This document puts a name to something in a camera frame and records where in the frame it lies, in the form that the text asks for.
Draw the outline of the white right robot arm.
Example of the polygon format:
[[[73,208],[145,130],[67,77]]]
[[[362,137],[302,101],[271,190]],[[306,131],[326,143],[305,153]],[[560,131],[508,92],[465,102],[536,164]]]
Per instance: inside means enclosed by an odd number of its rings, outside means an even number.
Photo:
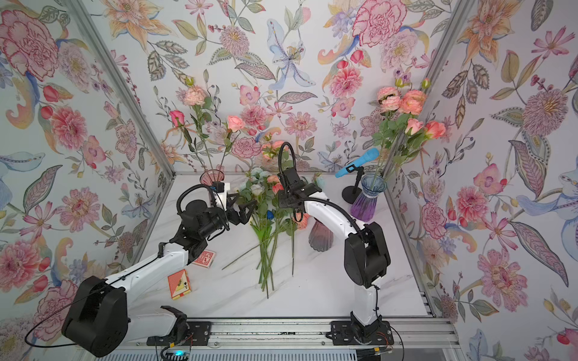
[[[291,155],[293,167],[282,165],[284,151]],[[354,305],[349,322],[331,323],[331,339],[335,345],[383,344],[394,346],[389,323],[379,314],[379,287],[375,281],[386,276],[391,257],[382,227],[376,222],[360,226],[345,209],[331,202],[321,188],[299,176],[294,149],[287,141],[278,152],[278,205],[292,210],[296,220],[309,215],[324,224],[334,236],[344,239],[343,266],[354,283]]]

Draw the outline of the magenta rose stem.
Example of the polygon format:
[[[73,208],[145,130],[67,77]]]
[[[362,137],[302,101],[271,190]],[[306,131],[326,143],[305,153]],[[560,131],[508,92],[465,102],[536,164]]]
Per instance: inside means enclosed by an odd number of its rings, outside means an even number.
[[[185,141],[189,148],[189,151],[197,158],[203,169],[206,169],[206,165],[202,161],[198,150],[197,150],[197,140],[191,137],[191,134],[187,128],[187,122],[185,115],[178,110],[170,111],[169,113],[173,126],[185,137]]]

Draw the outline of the pink flower stem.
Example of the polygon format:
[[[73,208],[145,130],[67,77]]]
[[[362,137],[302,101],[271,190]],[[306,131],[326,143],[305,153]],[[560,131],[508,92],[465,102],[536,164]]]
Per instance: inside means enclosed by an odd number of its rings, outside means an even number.
[[[203,126],[206,121],[210,119],[209,113],[206,111],[206,101],[209,99],[205,90],[202,87],[196,85],[195,80],[191,76],[185,77],[185,85],[187,89],[183,97],[183,103],[191,109],[191,119],[195,128],[195,138],[191,137],[189,129],[185,126],[183,128],[183,134],[188,142],[188,147],[191,152],[193,152],[198,159],[201,159],[199,153],[199,143],[201,148],[206,152],[206,158],[209,162],[209,167],[207,167],[202,161],[202,167],[205,171],[213,170],[215,167],[212,162],[212,155],[209,151],[209,146],[207,145],[207,139],[209,135],[203,131]]]
[[[400,168],[415,159],[427,139],[423,122],[408,118],[403,125],[398,127],[390,150],[394,168]]]
[[[424,124],[426,141],[441,138],[446,133],[446,126],[443,123],[437,121],[430,121]]]
[[[276,195],[280,190],[283,190],[281,181],[278,175],[273,174],[274,171],[279,173],[279,162],[283,161],[283,156],[281,155],[281,146],[284,141],[273,141],[267,143],[262,148],[262,155],[266,161],[266,165],[275,165],[274,170],[271,171],[271,175],[267,177],[267,183],[272,187],[272,192]]]
[[[430,86],[430,79],[425,78],[418,90],[409,90],[406,92],[400,101],[398,111],[402,114],[410,114],[416,117],[419,116],[427,99],[425,91],[428,90]]]
[[[373,133],[374,146],[379,150],[375,176],[387,181],[409,158],[405,126],[409,116],[401,111],[403,102],[412,91],[410,83],[398,79],[394,86],[377,92],[378,129]]]

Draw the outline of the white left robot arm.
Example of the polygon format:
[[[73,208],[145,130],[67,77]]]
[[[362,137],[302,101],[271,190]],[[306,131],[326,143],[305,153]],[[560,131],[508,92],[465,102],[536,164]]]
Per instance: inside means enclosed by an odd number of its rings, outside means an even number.
[[[176,202],[181,222],[176,234],[158,245],[155,255],[108,278],[92,276],[78,287],[71,302],[57,307],[36,321],[27,332],[31,337],[55,320],[57,331],[93,356],[103,357],[130,338],[152,337],[165,332],[184,335],[188,329],[184,314],[169,307],[150,316],[132,316],[129,307],[142,294],[170,275],[197,260],[207,244],[239,224],[247,224],[256,201],[238,204],[237,193],[227,184],[196,184]]]

